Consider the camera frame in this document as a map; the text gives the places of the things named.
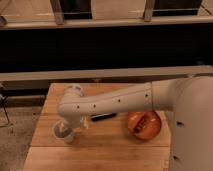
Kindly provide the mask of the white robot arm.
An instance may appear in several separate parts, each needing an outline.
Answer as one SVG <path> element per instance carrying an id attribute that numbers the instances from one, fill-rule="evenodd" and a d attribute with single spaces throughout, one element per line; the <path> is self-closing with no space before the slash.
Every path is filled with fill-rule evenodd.
<path id="1" fill-rule="evenodd" d="M 172 113 L 169 171 L 213 171 L 213 77 L 152 81 L 95 96 L 73 84 L 58 105 L 71 128 L 91 114 L 156 110 Z"/>

